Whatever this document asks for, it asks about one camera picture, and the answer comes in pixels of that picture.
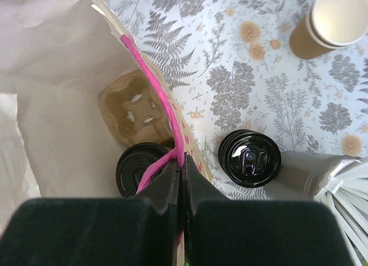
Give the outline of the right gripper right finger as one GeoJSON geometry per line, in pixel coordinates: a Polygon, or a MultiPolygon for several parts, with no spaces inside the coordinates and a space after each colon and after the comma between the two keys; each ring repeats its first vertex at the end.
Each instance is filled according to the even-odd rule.
{"type": "Polygon", "coordinates": [[[333,214],[299,201],[240,201],[225,197],[183,165],[185,261],[189,265],[352,265],[333,214]]]}

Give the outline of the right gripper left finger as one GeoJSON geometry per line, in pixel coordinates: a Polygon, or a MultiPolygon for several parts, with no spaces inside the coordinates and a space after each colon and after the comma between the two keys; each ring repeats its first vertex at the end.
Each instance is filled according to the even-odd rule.
{"type": "Polygon", "coordinates": [[[171,161],[132,198],[28,200],[1,237],[1,264],[182,265],[180,185],[171,161]]]}

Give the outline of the grey holder cup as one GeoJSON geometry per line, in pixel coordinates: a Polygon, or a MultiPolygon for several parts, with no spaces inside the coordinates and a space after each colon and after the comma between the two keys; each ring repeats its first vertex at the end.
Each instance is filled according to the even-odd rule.
{"type": "Polygon", "coordinates": [[[273,200],[312,201],[320,192],[342,185],[343,171],[361,166],[361,157],[286,151],[279,174],[264,190],[273,200]]]}

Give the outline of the stack of black lids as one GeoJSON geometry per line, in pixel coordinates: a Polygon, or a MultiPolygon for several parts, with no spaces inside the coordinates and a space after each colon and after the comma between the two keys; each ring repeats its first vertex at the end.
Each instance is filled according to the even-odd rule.
{"type": "Polygon", "coordinates": [[[239,129],[226,135],[220,143],[218,162],[236,184],[258,188],[270,183],[279,174],[282,157],[270,137],[239,129]]]}

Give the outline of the cardboard cup carrier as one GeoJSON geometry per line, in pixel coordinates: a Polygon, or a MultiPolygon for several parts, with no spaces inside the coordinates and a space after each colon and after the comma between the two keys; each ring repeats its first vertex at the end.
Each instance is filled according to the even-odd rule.
{"type": "Polygon", "coordinates": [[[132,146],[154,142],[174,147],[174,136],[158,95],[140,70],[130,72],[105,88],[99,107],[114,138],[132,146]]]}

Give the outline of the stack of paper cups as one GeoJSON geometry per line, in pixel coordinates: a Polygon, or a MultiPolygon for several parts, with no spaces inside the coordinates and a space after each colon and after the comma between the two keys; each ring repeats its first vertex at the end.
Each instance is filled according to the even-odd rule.
{"type": "Polygon", "coordinates": [[[315,0],[290,35],[291,51],[310,60],[359,41],[367,33],[367,0],[315,0]]]}

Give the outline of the paper bag with pink handles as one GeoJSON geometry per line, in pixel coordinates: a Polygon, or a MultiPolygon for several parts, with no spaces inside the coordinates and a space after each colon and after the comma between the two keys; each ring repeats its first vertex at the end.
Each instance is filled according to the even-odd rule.
{"type": "Polygon", "coordinates": [[[158,95],[175,145],[162,145],[168,153],[147,168],[134,196],[184,155],[211,182],[166,78],[105,0],[1,0],[1,237],[31,199],[134,197],[116,183],[131,146],[111,134],[99,100],[137,70],[158,95]]]}

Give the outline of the floral table mat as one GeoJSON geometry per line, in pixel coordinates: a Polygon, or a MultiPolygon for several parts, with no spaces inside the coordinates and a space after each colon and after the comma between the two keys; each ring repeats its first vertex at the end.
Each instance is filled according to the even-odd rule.
{"type": "Polygon", "coordinates": [[[265,199],[221,170],[236,129],[282,151],[367,155],[367,38],[300,60],[289,37],[314,0],[105,0],[159,67],[213,184],[232,199],[265,199]]]}

